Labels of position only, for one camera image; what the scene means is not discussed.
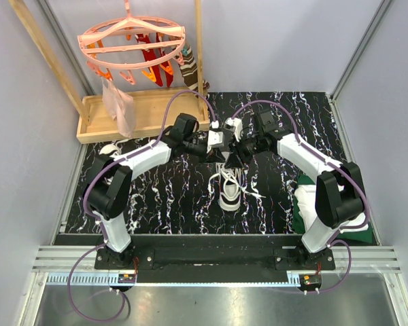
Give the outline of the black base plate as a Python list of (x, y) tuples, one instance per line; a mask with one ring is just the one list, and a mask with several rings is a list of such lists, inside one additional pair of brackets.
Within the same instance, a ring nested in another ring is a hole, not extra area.
[(223, 284), (289, 283), (289, 272), (334, 271), (327, 250), (317, 262), (300, 264), (293, 249), (272, 247), (140, 247), (124, 263), (105, 249), (97, 252), (96, 270), (125, 272), (137, 268), (140, 283)]

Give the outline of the translucent plastic bag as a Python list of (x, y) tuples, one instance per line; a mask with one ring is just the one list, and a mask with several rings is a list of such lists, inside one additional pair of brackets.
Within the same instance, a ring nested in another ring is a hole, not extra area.
[(110, 117), (116, 121), (118, 132), (131, 139), (136, 127), (135, 103), (132, 96), (118, 89), (110, 80), (102, 82), (102, 101)]

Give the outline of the green folded cloth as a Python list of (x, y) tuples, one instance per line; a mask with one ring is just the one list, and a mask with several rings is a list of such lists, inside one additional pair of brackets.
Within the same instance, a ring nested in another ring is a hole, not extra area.
[[(304, 234), (315, 221), (316, 214), (316, 185), (303, 173), (297, 177), (297, 186), (293, 198), (292, 231), (296, 234)], [(361, 230), (348, 230), (338, 235), (338, 239), (355, 240), (358, 242), (371, 243), (373, 230), (370, 225)]]

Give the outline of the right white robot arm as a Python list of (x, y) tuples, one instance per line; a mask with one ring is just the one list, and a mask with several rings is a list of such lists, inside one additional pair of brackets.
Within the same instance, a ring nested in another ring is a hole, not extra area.
[(357, 164), (326, 156), (303, 140), (296, 128), (279, 128), (269, 110), (255, 115), (255, 133), (250, 137), (243, 135), (238, 117), (227, 119), (224, 129), (231, 134), (227, 167), (243, 167), (256, 154), (269, 152), (293, 163), (312, 180), (295, 191), (305, 228), (294, 254), (299, 267), (307, 270), (316, 265), (338, 235), (368, 228), (369, 209)]

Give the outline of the red sock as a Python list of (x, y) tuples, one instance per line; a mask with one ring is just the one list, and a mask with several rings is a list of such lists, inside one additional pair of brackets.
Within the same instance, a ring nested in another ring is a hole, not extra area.
[[(164, 36), (165, 35), (162, 33), (157, 33), (156, 42), (161, 43), (163, 41)], [(160, 68), (165, 72), (166, 86), (170, 88), (171, 84), (173, 83), (173, 67), (171, 65), (170, 60), (161, 63)]]
[[(138, 44), (151, 44), (149, 35), (146, 34), (136, 34), (135, 38)], [(146, 62), (157, 59), (156, 54), (153, 49), (143, 49), (141, 50), (143, 58)], [(148, 78), (151, 82), (155, 83), (157, 86), (163, 86), (163, 80), (160, 75), (160, 69), (158, 65), (153, 65), (144, 68), (142, 71), (143, 75)]]

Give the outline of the black marble mat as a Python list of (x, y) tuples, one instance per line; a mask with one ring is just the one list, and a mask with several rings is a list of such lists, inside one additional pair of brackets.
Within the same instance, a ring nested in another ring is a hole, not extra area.
[[(335, 116), (323, 92), (212, 92), (208, 100), (220, 120), (237, 113), (245, 134), (252, 114), (279, 103), (280, 126), (296, 124), (299, 134), (322, 153), (347, 160)], [(139, 176), (131, 185), (124, 218), (132, 234), (290, 234), (297, 177), (293, 163), (272, 153), (256, 155), (242, 171), (241, 185), (264, 198), (242, 194), (233, 212), (220, 208), (219, 179), (207, 184), (216, 165), (184, 155)]]

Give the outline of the white shoelace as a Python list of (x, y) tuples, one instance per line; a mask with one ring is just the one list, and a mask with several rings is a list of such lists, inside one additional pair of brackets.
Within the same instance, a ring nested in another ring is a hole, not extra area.
[(241, 169), (220, 166), (220, 170), (209, 178), (207, 188), (211, 191), (211, 181), (218, 178), (220, 182), (220, 194), (225, 199), (234, 200), (242, 194), (247, 194), (255, 198), (264, 198), (264, 196), (258, 192), (249, 192), (246, 186), (242, 186), (241, 177)]

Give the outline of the brown striped sock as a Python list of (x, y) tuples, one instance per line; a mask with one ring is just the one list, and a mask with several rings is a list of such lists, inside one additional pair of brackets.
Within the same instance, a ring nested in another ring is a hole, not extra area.
[(192, 48), (185, 43), (180, 54), (182, 55), (182, 64), (179, 64), (180, 73), (183, 77), (184, 84), (190, 90), (198, 91), (198, 65), (194, 57)]

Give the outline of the pink round clip hanger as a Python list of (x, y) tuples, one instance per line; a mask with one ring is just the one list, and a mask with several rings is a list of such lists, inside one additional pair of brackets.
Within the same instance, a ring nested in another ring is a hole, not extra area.
[[(78, 36), (78, 46), (87, 66), (100, 78), (113, 81), (116, 71), (134, 85), (135, 73), (158, 65), (163, 86), (166, 86), (165, 72), (160, 64), (168, 60), (182, 64), (180, 52), (186, 43), (185, 27), (166, 18), (134, 16), (128, 1), (124, 6), (125, 17), (96, 24)], [(165, 35), (161, 43), (156, 42), (157, 33)], [(138, 44), (136, 34), (149, 35), (151, 44)], [(157, 59), (146, 62), (141, 52), (143, 49), (153, 49)]]

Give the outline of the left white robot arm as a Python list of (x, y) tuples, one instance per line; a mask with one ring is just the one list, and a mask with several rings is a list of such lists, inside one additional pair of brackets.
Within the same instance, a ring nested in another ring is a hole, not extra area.
[(83, 207), (100, 224), (103, 243), (96, 251), (109, 260), (111, 268), (125, 269), (133, 263), (134, 245), (124, 219), (132, 181), (184, 153), (208, 162), (212, 150), (223, 144), (218, 121), (210, 124), (206, 144), (194, 139), (197, 124), (194, 117), (182, 113), (174, 125), (147, 145), (119, 156), (110, 151), (95, 158), (87, 177)]

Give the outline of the wooden tray rack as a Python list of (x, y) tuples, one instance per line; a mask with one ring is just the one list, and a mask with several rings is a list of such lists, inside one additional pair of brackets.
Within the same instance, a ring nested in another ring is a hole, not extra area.
[[(116, 121), (106, 111), (102, 101), (102, 93), (96, 95), (91, 88), (88, 88), (86, 96), (79, 94), (26, 3), (24, 1), (12, 1), (11, 6), (79, 113), (80, 118), (76, 134), (78, 141), (82, 144), (89, 144), (127, 139), (118, 132)], [(190, 45), (187, 35), (186, 43)], [(136, 84), (131, 85), (121, 78), (119, 73), (113, 72), (114, 80), (112, 82), (114, 85), (134, 99), (136, 127), (132, 139), (155, 137), (166, 126), (172, 125), (181, 113), (196, 117), (200, 130), (209, 128), (209, 109), (204, 101), (208, 87), (203, 78), (202, 48), (201, 46), (190, 47), (198, 65), (197, 92), (186, 87), (180, 73), (179, 63), (175, 60), (171, 62), (173, 83), (170, 88), (157, 86), (145, 78), (142, 73), (135, 73)], [(82, 55), (82, 60), (77, 63), (76, 73), (80, 79), (85, 79), (87, 72), (94, 73), (89, 69)]]

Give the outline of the white sneaker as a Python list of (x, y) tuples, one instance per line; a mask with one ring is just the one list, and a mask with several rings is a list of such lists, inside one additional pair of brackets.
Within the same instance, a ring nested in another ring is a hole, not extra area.
[(241, 169), (226, 168), (216, 164), (216, 176), (219, 178), (219, 205), (224, 211), (236, 211), (241, 204)]
[(119, 146), (113, 143), (107, 144), (99, 150), (99, 155), (106, 155), (109, 157), (116, 157), (120, 156), (121, 154), (122, 154), (121, 148), (119, 148)]

